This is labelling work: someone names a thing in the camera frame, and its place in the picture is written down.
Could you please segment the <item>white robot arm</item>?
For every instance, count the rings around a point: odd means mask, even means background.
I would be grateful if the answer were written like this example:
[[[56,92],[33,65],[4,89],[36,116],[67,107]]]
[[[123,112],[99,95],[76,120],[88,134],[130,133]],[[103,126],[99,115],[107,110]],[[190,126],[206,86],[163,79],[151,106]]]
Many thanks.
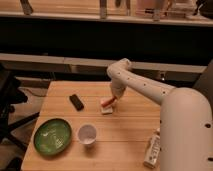
[[[160,171],[213,171],[213,113],[202,93],[136,75],[126,58],[107,74],[117,99],[129,87],[161,106]]]

